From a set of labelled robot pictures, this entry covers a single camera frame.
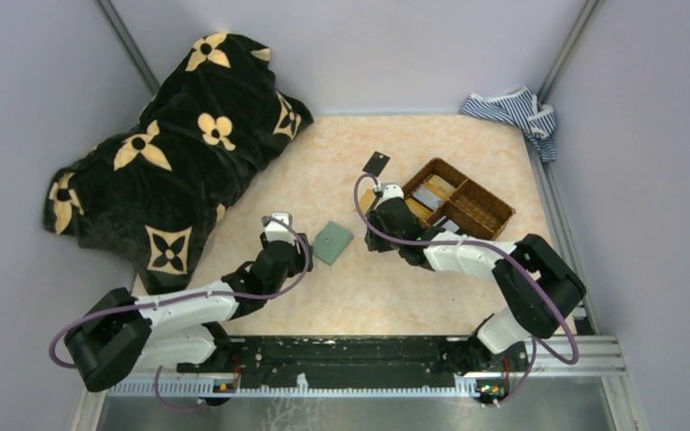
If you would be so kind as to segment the green card holder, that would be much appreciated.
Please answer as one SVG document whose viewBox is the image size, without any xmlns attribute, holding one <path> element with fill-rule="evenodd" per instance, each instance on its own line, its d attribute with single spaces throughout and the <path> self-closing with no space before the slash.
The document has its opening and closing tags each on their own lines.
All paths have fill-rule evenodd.
<svg viewBox="0 0 690 431">
<path fill-rule="evenodd" d="M 349 229 L 330 221 L 314 238 L 314 255 L 326 265 L 332 266 L 353 238 Z"/>
</svg>

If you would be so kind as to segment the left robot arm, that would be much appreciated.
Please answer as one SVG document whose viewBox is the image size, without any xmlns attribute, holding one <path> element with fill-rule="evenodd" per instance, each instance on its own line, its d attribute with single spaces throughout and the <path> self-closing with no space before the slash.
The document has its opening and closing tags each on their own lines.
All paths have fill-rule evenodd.
<svg viewBox="0 0 690 431">
<path fill-rule="evenodd" d="M 135 297 L 106 294 L 62 341 L 88 391 L 107 390 L 132 373 L 173 369 L 182 374 L 229 372 L 238 350 L 223 324 L 259 311 L 312 270 L 305 234 L 270 242 L 253 261 L 191 292 Z"/>
</svg>

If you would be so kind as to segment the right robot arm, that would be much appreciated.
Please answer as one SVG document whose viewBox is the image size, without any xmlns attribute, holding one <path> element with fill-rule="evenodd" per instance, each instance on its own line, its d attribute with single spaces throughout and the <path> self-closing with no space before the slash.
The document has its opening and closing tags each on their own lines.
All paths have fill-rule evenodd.
<svg viewBox="0 0 690 431">
<path fill-rule="evenodd" d="M 410 265 L 493 280 L 506 302 L 473 334 L 470 358 L 482 370 L 494 369 L 506 349 L 529 338 L 548 339 L 583 301 L 579 276 L 541 236 L 517 242 L 491 242 L 426 227 L 400 198 L 389 198 L 362 216 L 376 250 L 395 249 Z"/>
</svg>

